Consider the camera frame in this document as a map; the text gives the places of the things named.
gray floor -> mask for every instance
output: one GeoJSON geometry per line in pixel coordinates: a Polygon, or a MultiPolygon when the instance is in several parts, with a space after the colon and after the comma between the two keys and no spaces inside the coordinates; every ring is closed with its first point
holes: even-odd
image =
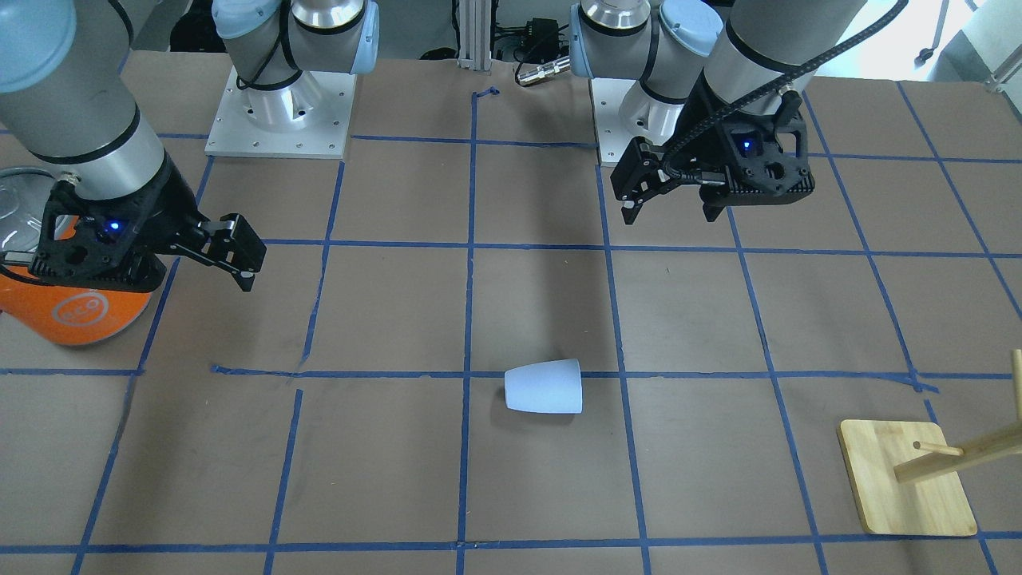
{"type": "MultiPolygon", "coordinates": [[[[874,537],[835,433],[1014,420],[1022,129],[1003,98],[818,78],[810,198],[707,224],[678,190],[624,226],[585,81],[383,60],[345,162],[207,158],[229,67],[136,52],[124,78],[201,208],[267,238],[256,289],[175,262],[83,349],[0,316],[0,573],[1022,565],[1018,461],[961,474],[978,536],[874,537]],[[565,357],[582,415],[504,408],[503,371],[565,357]]],[[[26,162],[0,133],[0,164],[26,162]]]]}

wooden board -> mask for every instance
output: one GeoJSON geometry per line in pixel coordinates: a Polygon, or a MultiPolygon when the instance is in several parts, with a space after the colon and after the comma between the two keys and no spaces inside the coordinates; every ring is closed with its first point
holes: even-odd
{"type": "Polygon", "coordinates": [[[894,466],[925,452],[913,441],[946,445],[940,427],[920,422],[845,420],[838,428],[858,518],[878,535],[976,534],[976,520],[957,473],[899,484],[894,466]]]}

